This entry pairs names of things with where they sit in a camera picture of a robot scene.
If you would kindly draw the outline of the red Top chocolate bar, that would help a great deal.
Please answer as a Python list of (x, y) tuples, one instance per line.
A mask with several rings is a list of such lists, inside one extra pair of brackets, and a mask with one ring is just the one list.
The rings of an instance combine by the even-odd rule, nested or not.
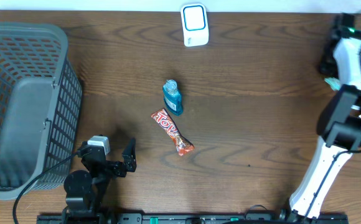
[(164, 108), (152, 113), (151, 118), (155, 120), (156, 123), (160, 125), (160, 127), (165, 130), (168, 136), (172, 139), (178, 155), (184, 156), (195, 149), (194, 145), (181, 135), (175, 122)]

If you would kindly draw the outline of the light blue wet wipes pack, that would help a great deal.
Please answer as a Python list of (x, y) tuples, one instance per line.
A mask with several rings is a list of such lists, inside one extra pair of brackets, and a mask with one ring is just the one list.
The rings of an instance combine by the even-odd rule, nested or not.
[(330, 86), (333, 91), (339, 91), (341, 88), (340, 81), (336, 78), (325, 78), (324, 81)]

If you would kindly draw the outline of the blue mouthwash bottle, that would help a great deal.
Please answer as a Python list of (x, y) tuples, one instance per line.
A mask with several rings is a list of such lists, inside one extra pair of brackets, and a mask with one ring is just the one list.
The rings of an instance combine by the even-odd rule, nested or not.
[(174, 115), (181, 115), (183, 113), (182, 95), (178, 90), (177, 82), (175, 80), (166, 80), (162, 87), (164, 94), (164, 102)]

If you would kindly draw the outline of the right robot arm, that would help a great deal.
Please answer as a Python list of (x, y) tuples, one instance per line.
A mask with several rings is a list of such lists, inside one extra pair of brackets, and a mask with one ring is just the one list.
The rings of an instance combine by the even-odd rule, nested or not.
[(317, 122), (317, 147), (302, 182), (289, 198), (289, 222), (319, 218), (322, 203), (344, 164), (361, 153), (361, 30), (342, 26), (332, 40), (321, 67), (336, 68), (340, 89)]

